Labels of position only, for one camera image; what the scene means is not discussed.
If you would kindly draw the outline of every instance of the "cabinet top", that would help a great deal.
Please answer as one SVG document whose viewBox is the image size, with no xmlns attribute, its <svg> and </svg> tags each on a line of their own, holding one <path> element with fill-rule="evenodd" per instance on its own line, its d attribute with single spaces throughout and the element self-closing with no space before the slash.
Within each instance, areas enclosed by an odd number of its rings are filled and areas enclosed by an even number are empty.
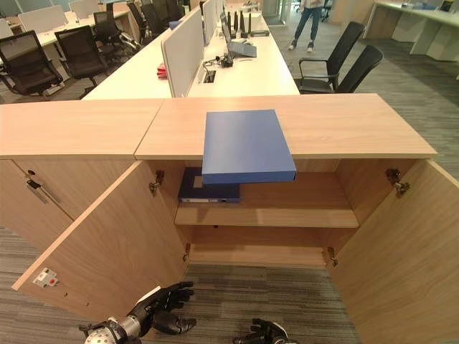
<svg viewBox="0 0 459 344">
<path fill-rule="evenodd" d="M 0 106 L 0 158 L 202 159 L 207 111 L 275 109 L 294 158 L 429 158 L 378 95 L 91 100 Z"/>
<path fill-rule="evenodd" d="M 201 159 L 207 111 L 275 109 L 294 158 L 429 158 L 435 150 L 376 94 L 164 100 L 137 159 Z"/>
<path fill-rule="evenodd" d="M 162 99 L 0 106 L 0 158 L 133 159 Z"/>
</svg>

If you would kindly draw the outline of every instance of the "person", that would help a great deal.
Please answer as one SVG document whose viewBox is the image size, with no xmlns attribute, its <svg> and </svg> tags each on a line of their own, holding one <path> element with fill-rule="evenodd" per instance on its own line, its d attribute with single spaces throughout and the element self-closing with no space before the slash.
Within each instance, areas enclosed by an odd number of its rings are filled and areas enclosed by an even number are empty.
<svg viewBox="0 0 459 344">
<path fill-rule="evenodd" d="M 314 49 L 314 40 L 317 37 L 318 22 L 321 18 L 322 8 L 324 0 L 301 0 L 300 9 L 301 9 L 301 18 L 298 26 L 295 31 L 295 38 L 293 38 L 292 43 L 288 47 L 289 50 L 294 50 L 300 38 L 301 32 L 306 25 L 309 17 L 313 17 L 313 25 L 311 27 L 311 41 L 308 44 L 308 52 L 312 52 Z"/>
</svg>

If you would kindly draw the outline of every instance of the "cabinet door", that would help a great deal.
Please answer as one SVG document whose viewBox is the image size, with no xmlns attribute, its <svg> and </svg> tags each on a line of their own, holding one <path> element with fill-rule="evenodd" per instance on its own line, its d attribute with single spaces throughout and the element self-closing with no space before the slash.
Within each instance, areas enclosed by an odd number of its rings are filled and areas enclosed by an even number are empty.
<svg viewBox="0 0 459 344">
<path fill-rule="evenodd" d="M 44 193 L 27 188 L 19 167 L 11 160 L 0 160 L 0 226 L 44 251 L 71 223 Z"/>
<path fill-rule="evenodd" d="M 42 183 L 73 219 L 99 197 L 131 164 L 130 160 L 15 160 Z"/>
<path fill-rule="evenodd" d="M 364 343 L 459 338 L 459 183 L 418 161 L 330 267 Z"/>
<path fill-rule="evenodd" d="M 13 289 L 88 319 L 123 317 L 184 275 L 184 245 L 145 161 L 136 161 L 16 281 Z M 44 269 L 59 283 L 33 284 Z"/>
</svg>

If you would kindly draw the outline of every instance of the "open cabinet door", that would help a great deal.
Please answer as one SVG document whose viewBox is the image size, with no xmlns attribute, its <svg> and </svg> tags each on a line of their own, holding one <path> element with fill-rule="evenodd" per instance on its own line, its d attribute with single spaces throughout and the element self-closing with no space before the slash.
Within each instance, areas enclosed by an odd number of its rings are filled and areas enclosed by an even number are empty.
<svg viewBox="0 0 459 344">
<path fill-rule="evenodd" d="M 181 280 L 184 245 L 146 161 L 136 161 L 18 279 L 13 289 L 90 320 L 123 317 L 158 285 Z M 54 287 L 34 278 L 48 268 Z"/>
<path fill-rule="evenodd" d="M 459 339 L 459 183 L 418 161 L 330 267 L 364 343 Z"/>
</svg>

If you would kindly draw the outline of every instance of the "dark blue binder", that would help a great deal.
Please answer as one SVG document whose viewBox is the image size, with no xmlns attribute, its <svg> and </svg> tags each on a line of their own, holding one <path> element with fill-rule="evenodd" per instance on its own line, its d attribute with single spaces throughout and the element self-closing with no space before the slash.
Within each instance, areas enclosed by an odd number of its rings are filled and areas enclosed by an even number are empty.
<svg viewBox="0 0 459 344">
<path fill-rule="evenodd" d="M 207 113 L 202 181 L 293 181 L 296 167 L 274 110 Z"/>
</svg>

